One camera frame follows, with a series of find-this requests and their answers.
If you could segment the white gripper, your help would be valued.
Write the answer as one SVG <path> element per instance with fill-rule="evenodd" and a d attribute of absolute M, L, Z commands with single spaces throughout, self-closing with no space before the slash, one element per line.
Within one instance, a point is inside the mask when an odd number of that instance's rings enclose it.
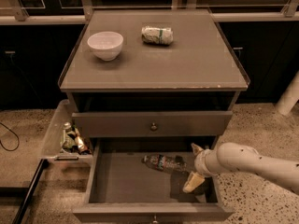
<path fill-rule="evenodd" d="M 205 177 L 215 175 L 215 152 L 210 149 L 203 150 L 195 143 L 191 143 L 192 153 L 196 156 L 194 160 L 194 168 L 196 172 L 190 172 L 187 181 L 183 186 L 185 193 L 194 191 L 197 187 L 205 182 Z"/>

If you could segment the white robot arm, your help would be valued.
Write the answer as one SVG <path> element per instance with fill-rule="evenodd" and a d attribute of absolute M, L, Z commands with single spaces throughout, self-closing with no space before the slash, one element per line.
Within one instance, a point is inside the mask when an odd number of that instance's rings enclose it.
<path fill-rule="evenodd" d="M 194 170 L 190 172 L 183 191 L 193 192 L 207 177 L 229 172 L 260 176 L 299 195 L 299 162 L 260 155 L 253 147 L 223 143 L 216 149 L 202 149 L 192 143 Z"/>

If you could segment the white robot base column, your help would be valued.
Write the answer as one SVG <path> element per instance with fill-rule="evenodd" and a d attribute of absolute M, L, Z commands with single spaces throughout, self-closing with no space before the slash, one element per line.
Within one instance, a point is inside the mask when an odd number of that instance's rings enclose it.
<path fill-rule="evenodd" d="M 282 115 L 288 115 L 299 101 L 299 71 L 283 92 L 276 104 L 277 111 Z"/>

